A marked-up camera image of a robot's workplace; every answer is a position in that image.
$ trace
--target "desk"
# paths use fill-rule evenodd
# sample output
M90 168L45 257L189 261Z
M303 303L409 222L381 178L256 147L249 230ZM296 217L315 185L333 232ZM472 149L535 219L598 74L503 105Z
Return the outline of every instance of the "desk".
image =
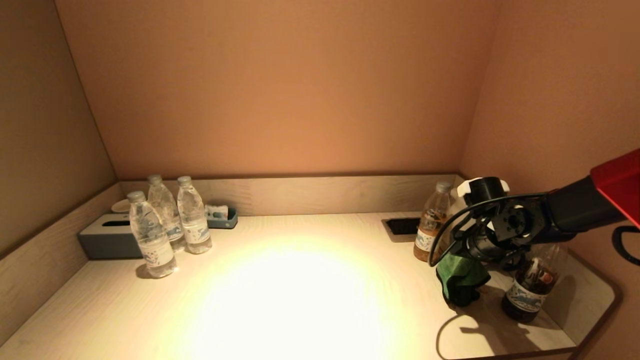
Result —
M0 359L466 359L571 352L542 311L528 325L499 300L456 313L412 243L381 219L419 213L241 217L205 254L146 279L142 260L90 261L1 348Z

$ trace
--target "small blue container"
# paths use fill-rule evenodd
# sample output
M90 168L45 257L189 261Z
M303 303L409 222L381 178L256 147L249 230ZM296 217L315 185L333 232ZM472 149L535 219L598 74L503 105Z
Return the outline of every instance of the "small blue container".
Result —
M228 217L229 217L229 220L207 219L207 225L209 225L209 229L233 229L234 227L236 227L236 224L238 223L238 214L236 212L236 209L229 208Z

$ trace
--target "green towel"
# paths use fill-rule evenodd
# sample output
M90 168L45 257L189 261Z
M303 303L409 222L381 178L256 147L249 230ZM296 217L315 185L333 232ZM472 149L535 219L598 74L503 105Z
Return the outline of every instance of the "green towel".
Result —
M442 296L447 304L467 306L480 298L476 288L486 284L491 276L478 260L447 254L436 268L442 283Z

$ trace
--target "water bottle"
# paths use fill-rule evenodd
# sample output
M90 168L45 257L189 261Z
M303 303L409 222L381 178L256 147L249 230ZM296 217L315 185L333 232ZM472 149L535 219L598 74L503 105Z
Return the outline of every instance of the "water bottle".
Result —
M138 241L147 269L152 277L164 277L173 272L177 263L160 215L145 199L145 193L127 195L131 209L131 231Z
M178 178L178 211L182 219L182 229L187 241L187 249L192 254L202 254L211 249L211 235L204 213L204 204L198 191L193 187L190 176Z
M160 175L151 175L149 180L149 203L156 209L164 225L166 235L174 252L184 250L185 240L180 223L180 213L173 195L162 183Z
M502 298L502 310L518 322L533 321L556 285L566 260L564 245L534 245L526 264L516 272L513 285Z
M438 234L449 212L451 200L449 198L449 189L451 184L446 181L439 181L436 185L436 192L427 200L424 205L424 211L420 217L420 225L418 225L418 234L413 244L413 255L422 261L429 261L429 251L431 250L431 242Z

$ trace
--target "beige wall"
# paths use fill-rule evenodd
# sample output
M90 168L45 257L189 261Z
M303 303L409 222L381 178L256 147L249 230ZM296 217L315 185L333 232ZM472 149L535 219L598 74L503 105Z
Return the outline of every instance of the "beige wall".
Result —
M639 13L636 0L505 2L461 171L549 190L640 147ZM571 242L624 292L585 358L637 359L640 270L615 253L611 230ZM636 254L639 243L626 241Z
M57 0L116 173L458 169L494 0Z
M0 258L115 182L53 1L0 1Z

